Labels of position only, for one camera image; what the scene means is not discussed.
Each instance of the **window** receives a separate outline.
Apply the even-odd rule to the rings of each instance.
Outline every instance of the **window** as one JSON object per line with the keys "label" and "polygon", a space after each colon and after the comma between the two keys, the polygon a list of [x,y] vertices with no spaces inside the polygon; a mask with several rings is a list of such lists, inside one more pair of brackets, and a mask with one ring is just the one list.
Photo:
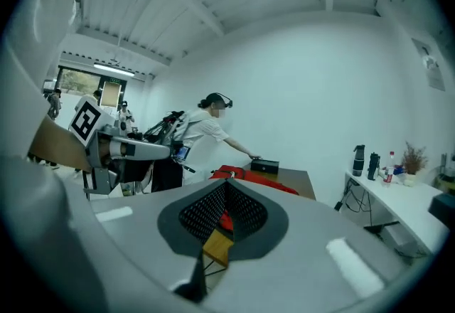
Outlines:
{"label": "window", "polygon": [[101,105],[117,108],[120,98],[120,84],[106,82],[102,90]]}
{"label": "window", "polygon": [[61,68],[57,87],[63,93],[74,95],[92,94],[100,84],[100,76],[77,70]]}

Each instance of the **potted plant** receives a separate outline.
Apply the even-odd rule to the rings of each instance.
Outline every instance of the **potted plant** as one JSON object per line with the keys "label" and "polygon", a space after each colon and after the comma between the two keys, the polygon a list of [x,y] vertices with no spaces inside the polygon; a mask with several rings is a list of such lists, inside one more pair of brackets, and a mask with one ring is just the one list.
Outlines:
{"label": "potted plant", "polygon": [[406,151],[403,155],[402,164],[405,168],[405,186],[415,185],[415,174],[422,170],[428,162],[428,158],[424,156],[425,148],[414,148],[409,142],[406,142]]}

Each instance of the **white wall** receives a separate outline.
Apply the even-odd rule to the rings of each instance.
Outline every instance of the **white wall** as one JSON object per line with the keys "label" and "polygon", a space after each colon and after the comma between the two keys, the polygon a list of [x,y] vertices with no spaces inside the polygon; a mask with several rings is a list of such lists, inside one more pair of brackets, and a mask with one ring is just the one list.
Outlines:
{"label": "white wall", "polygon": [[[307,170],[316,198],[334,206],[355,145],[367,145],[367,159],[371,152],[401,155],[414,132],[397,45],[392,23],[366,15],[319,12],[256,23],[158,76],[147,126],[211,92],[226,94],[234,100],[222,120],[226,131],[281,167]],[[248,162],[210,140],[204,152],[207,170]]]}
{"label": "white wall", "polygon": [[[427,148],[429,158],[427,172],[421,179],[431,183],[440,165],[441,154],[450,154],[455,150],[455,69],[448,59],[441,54],[436,41],[413,23],[409,16],[389,3],[380,3],[378,11],[394,23],[394,36],[397,39],[397,54],[402,61],[402,74],[408,84],[407,91],[413,111],[413,142]],[[438,61],[444,79],[445,92],[428,86],[426,70],[422,59],[412,42],[412,38],[430,46]]]}

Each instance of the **black box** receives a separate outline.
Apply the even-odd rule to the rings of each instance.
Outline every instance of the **black box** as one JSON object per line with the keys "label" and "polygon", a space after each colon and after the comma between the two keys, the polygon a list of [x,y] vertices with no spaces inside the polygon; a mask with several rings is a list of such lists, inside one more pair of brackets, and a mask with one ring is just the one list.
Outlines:
{"label": "black box", "polygon": [[252,171],[261,171],[263,173],[278,174],[279,161],[270,160],[253,160],[251,161]]}
{"label": "black box", "polygon": [[428,211],[438,218],[450,231],[455,229],[455,196],[441,193],[433,197]]}

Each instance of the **red cloth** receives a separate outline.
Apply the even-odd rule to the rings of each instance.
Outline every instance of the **red cloth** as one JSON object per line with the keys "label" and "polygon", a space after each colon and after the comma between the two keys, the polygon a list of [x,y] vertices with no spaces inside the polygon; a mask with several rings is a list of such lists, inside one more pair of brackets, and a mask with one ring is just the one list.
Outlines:
{"label": "red cloth", "polygon": [[[242,168],[237,168],[235,166],[223,165],[217,171],[213,173],[210,179],[226,179],[232,176],[231,172],[234,173],[234,179],[242,179],[246,181],[251,181],[252,183],[262,184],[266,186],[271,186],[272,188],[278,189],[280,191],[285,191],[290,194],[299,195],[294,189],[288,188],[281,183],[277,183],[276,181],[269,180],[264,178],[263,176],[256,175],[251,171],[244,170]],[[233,224],[232,219],[229,217],[228,211],[225,211],[224,214],[221,216],[220,225],[225,230],[233,231]]]}

